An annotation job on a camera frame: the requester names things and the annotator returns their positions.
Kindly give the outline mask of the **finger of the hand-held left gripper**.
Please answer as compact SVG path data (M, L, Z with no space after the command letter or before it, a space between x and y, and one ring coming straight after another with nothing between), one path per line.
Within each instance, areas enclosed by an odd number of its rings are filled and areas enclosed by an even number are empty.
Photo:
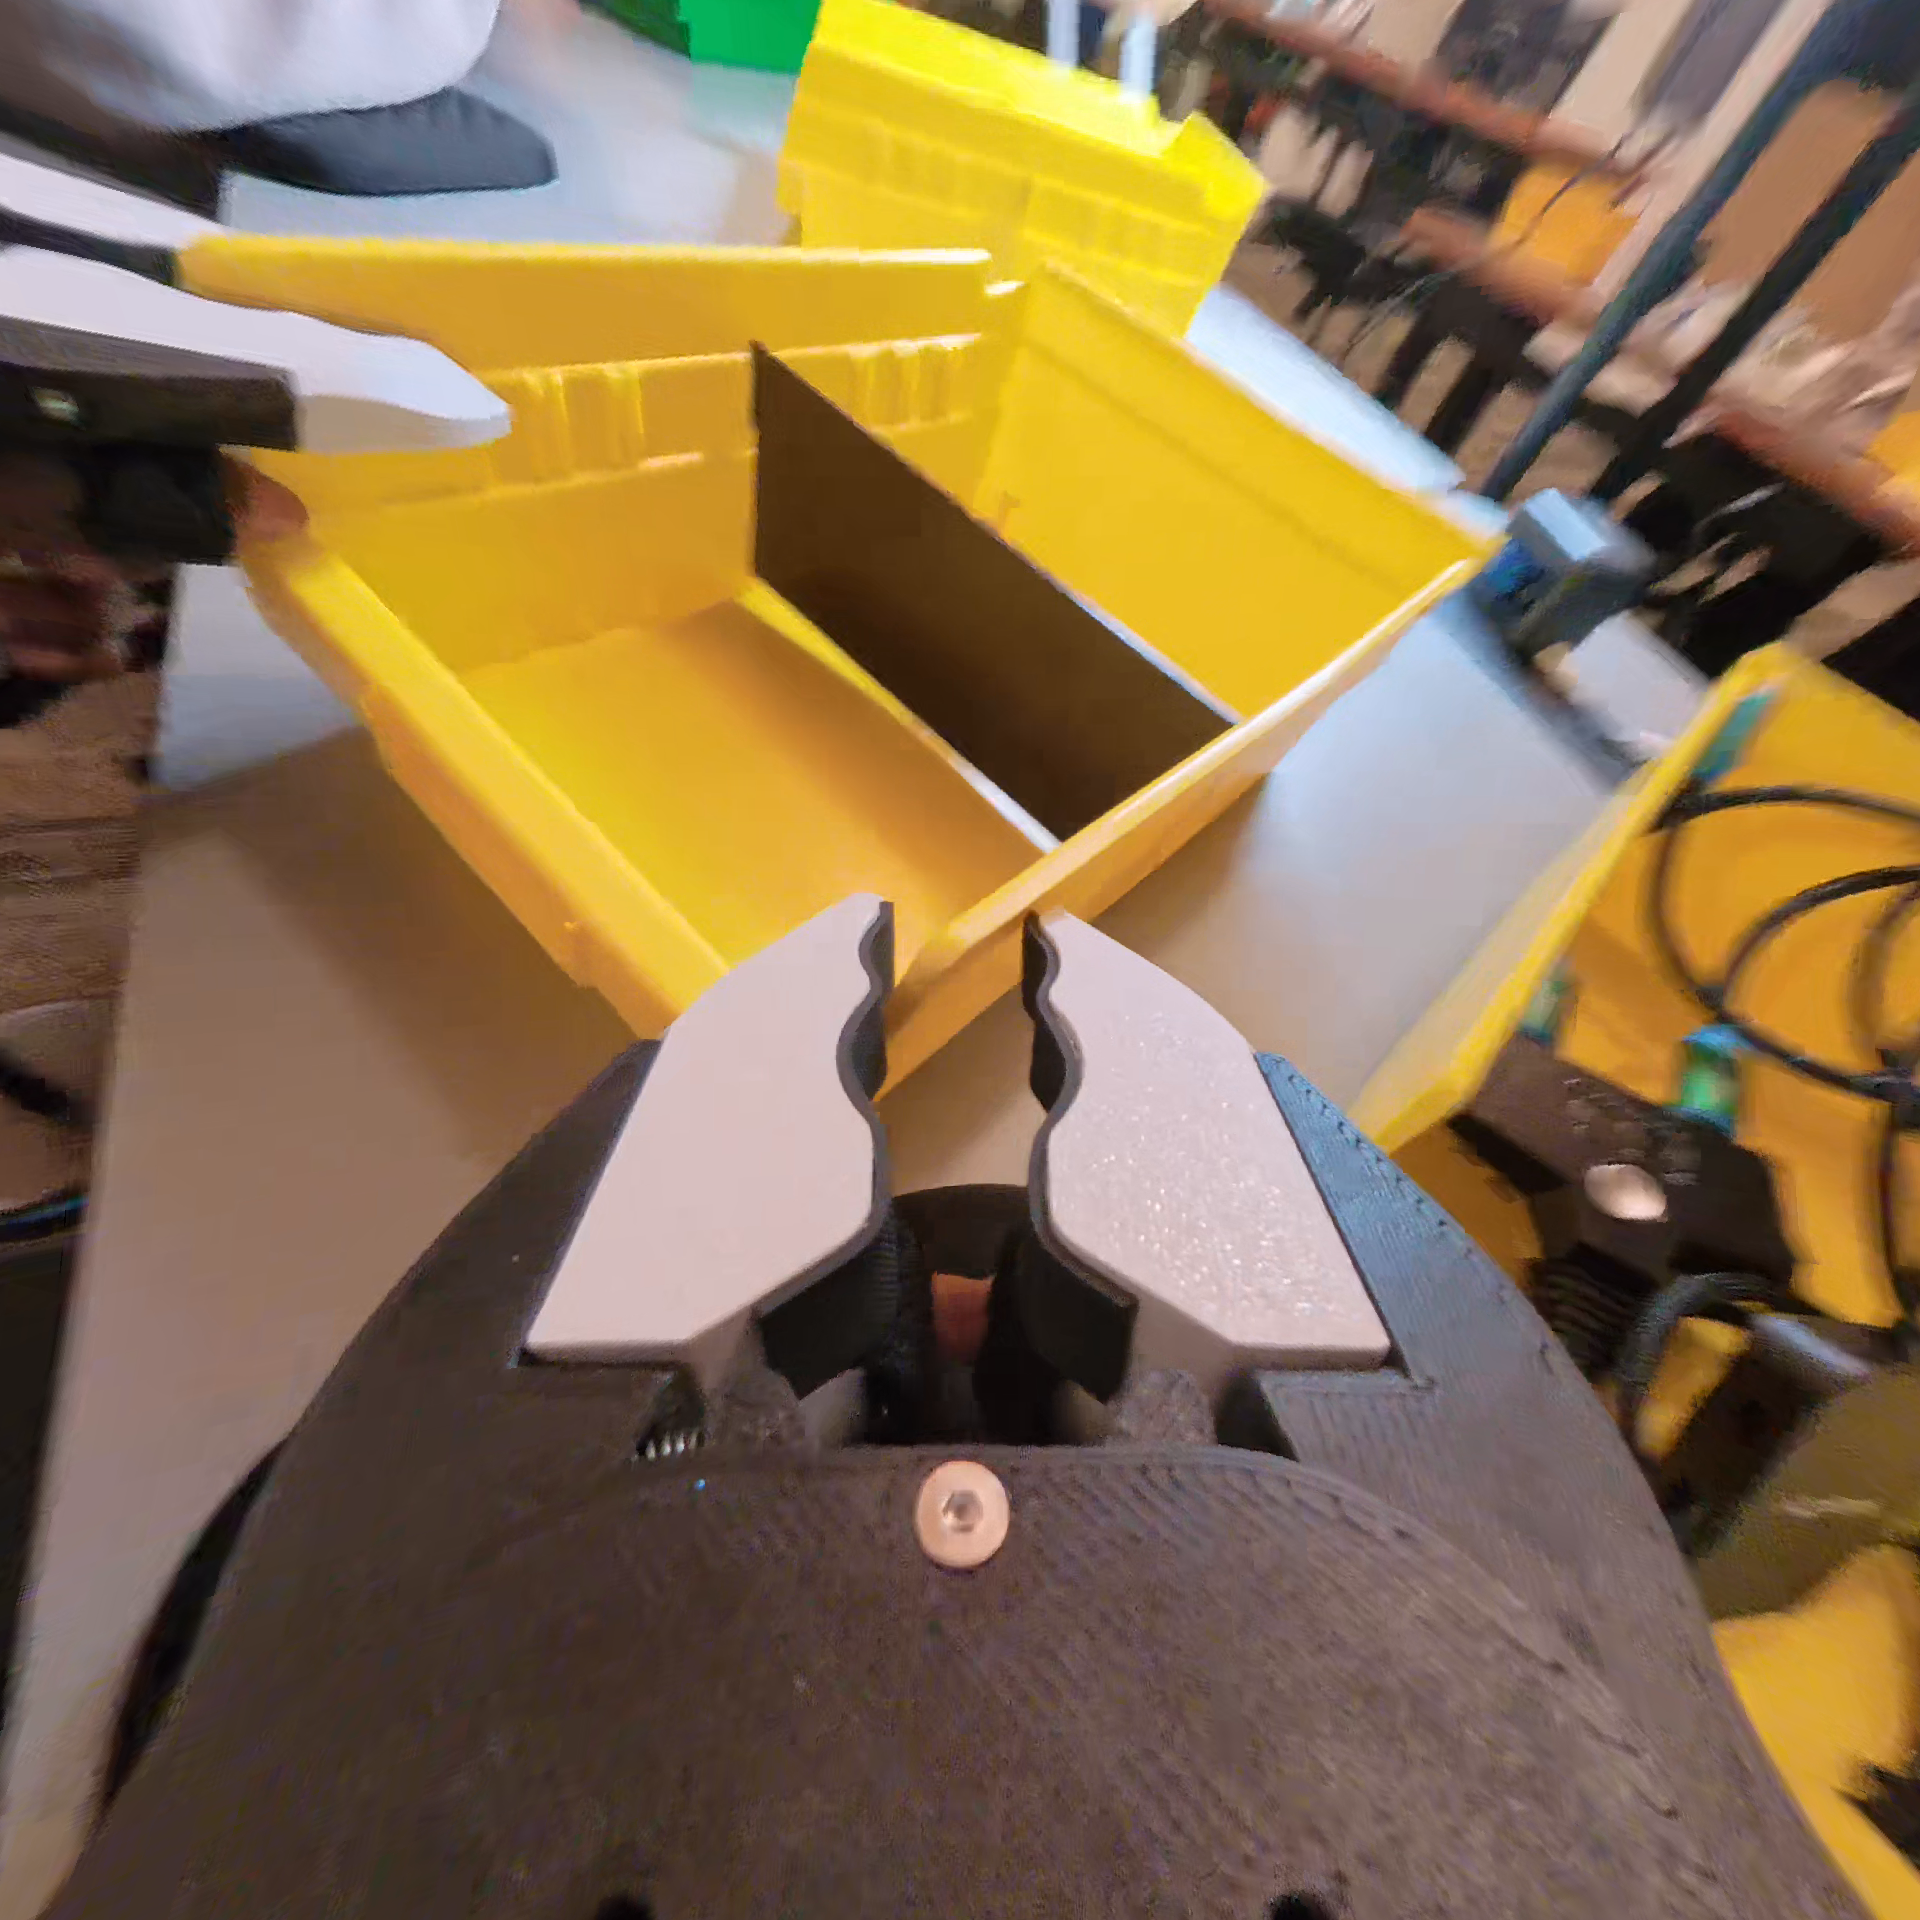
M226 425L239 449L384 453L478 449L503 438L511 406L441 349L289 310L226 303L97 261L6 246L5 362L101 373L266 378L288 425Z
M61 161L2 153L2 249L33 249L177 284L183 253L216 230L216 222L198 213Z

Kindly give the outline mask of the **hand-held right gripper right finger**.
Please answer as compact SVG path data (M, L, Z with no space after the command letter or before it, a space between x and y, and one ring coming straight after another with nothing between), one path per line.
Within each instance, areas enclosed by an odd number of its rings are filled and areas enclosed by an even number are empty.
M1023 929L1022 995L1033 1350L1079 1387L1381 1370L1388 1326L1241 1030L1062 910Z

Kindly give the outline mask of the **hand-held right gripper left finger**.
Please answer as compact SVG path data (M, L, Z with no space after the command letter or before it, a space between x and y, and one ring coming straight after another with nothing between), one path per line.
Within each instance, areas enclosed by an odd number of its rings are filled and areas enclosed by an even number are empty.
M874 1238L893 907L846 895L665 1028L522 1353L726 1380L758 1318Z

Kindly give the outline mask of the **yellow divided bin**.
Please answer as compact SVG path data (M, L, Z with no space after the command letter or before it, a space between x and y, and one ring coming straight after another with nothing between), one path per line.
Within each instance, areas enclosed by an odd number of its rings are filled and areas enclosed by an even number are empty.
M1741 661L1506 915L1359 1095L1359 1126L1524 1294L1521 1266L1535 1250L1524 1207L1452 1146L1448 1117L1520 1038L1528 997L1561 963L1575 971L1576 1006L1551 1052L1680 1113L1682 1043L1703 1014L1652 953L1642 886L1648 831L1688 785L1831 785L1916 805L1916 692L1882 700L1783 645ZM1916 857L1916 835L1832 813L1741 811L1687 835L1672 918L1710 975L1764 906L1898 857ZM1840 975L1877 911L1849 903L1790 933L1745 975L1738 1009L1790 1043L1858 1065ZM1916 1023L1916 930L1897 943L1888 1013L1897 1027ZM1642 1307L1613 1371L1591 1380L1694 1579L1687 1431L1752 1321L1828 1316L1916 1332L1916 1134L1889 1142L1862 1102L1750 1060L1727 1139L1772 1170L1796 1255L1790 1291L1767 1299L1757 1279L1733 1275L1677 1279ZM1916 1537L1856 1553L1783 1614L1711 1620L1711 1631L1773 1766L1861 1903L1870 1915L1916 1915Z
M842 895L886 1062L1257 787L1492 540L986 253L230 236L196 292L438 347L481 449L263 454L260 615L639 1036Z

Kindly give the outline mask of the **black quilted wrist rest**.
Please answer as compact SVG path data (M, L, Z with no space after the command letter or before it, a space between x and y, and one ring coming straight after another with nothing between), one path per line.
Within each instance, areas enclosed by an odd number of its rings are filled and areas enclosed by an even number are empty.
M288 114L196 135L218 164L338 198L417 198L556 182L549 142L463 87L412 103Z

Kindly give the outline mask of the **green plastic bin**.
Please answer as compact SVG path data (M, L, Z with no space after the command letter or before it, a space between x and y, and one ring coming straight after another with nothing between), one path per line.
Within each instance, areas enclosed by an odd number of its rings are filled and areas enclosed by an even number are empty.
M582 3L637 38L694 65L794 78L820 3Z

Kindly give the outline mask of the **yellow plastic bin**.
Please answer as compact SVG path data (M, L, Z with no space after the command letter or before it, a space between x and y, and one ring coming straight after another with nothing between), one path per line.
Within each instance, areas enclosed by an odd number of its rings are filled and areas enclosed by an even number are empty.
M964 249L1061 267L1183 335L1266 197L1201 114L912 7L828 3L776 157L812 249Z

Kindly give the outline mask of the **small grey box device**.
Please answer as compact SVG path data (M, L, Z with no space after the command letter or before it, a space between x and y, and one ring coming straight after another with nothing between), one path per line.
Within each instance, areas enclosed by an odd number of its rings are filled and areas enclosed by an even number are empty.
M1549 490L1511 515L1468 598L1512 658L1533 662L1631 611L1655 565L1655 553L1597 501Z

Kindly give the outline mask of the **black tripod pole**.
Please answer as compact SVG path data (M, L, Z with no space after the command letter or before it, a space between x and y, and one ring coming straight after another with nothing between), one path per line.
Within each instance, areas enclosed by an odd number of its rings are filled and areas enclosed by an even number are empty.
M1671 387L1634 422L1615 458L1599 471L1593 493L1617 498L1663 450L1672 433L1711 395L1762 330L1786 306L1866 210L1897 182L1918 149L1918 87L1909 87L1882 130L1858 153L1832 193L1807 215L1790 245L1752 281L1727 322L1687 362Z

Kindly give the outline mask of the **black light stand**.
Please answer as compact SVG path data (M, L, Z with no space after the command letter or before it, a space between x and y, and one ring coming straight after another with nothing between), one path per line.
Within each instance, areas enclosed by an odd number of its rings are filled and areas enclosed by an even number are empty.
M1500 503L1511 498L1527 471L1568 425L1596 378L1617 359L1646 313L1671 298L1684 276L1695 241L1711 226L1798 103L1847 67L1872 10L1870 3L1786 7L1786 26L1798 30L1790 52L1777 50L1767 65L1762 75L1767 87L1735 85L1735 103L1743 105L1743 117L1724 129L1724 138L1711 147L1711 164L1695 166L1682 198L1665 187L1658 202L1665 209L1663 225L1631 253L1629 271L1613 278L1613 294L1589 325L1582 347L1556 370L1486 475L1478 490L1486 498Z

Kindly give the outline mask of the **wooden top office desk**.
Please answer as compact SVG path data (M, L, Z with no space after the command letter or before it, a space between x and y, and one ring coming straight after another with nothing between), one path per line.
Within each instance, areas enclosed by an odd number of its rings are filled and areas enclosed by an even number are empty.
M1524 162L1593 170L1629 182L1646 170L1642 161L1624 156L1621 140L1607 142L1566 118L1501 103L1470 82L1439 81L1303 17L1281 17L1247 3L1201 3L1199 10L1212 28L1247 38L1263 65L1280 69L1274 78L1245 82L1257 98L1317 103L1328 87L1344 87L1421 126L1442 129Z

